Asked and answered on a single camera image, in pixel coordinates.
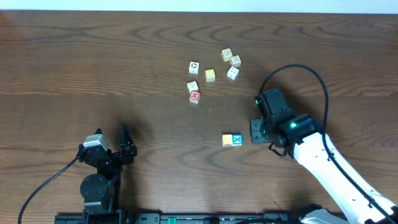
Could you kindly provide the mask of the yellow M wooden block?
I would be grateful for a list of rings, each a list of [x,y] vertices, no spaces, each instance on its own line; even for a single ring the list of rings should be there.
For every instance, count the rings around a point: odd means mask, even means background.
[[[222,145],[223,146],[232,146],[233,145],[233,135],[232,134],[222,135]]]

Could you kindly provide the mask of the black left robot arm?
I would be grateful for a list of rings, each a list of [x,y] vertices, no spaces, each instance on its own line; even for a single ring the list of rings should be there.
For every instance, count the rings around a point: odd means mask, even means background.
[[[78,146],[76,158],[79,162],[96,168],[96,173],[88,175],[80,185],[84,223],[134,222],[130,212],[119,206],[123,166],[132,164],[137,156],[137,147],[126,124],[121,127],[117,146],[119,151],[113,152],[100,128]]]

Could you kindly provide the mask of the blue X wooden block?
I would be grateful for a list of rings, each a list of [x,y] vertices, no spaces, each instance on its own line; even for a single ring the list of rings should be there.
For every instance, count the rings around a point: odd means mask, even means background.
[[[241,146],[243,144],[243,135],[242,134],[233,134],[232,135],[232,146]]]

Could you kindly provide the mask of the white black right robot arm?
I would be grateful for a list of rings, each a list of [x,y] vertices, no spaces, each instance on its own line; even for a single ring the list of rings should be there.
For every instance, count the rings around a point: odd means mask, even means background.
[[[253,144],[269,144],[306,168],[330,194],[349,223],[397,223],[397,205],[369,185],[341,155],[321,124],[296,115],[276,88],[255,97],[260,118],[251,120]]]

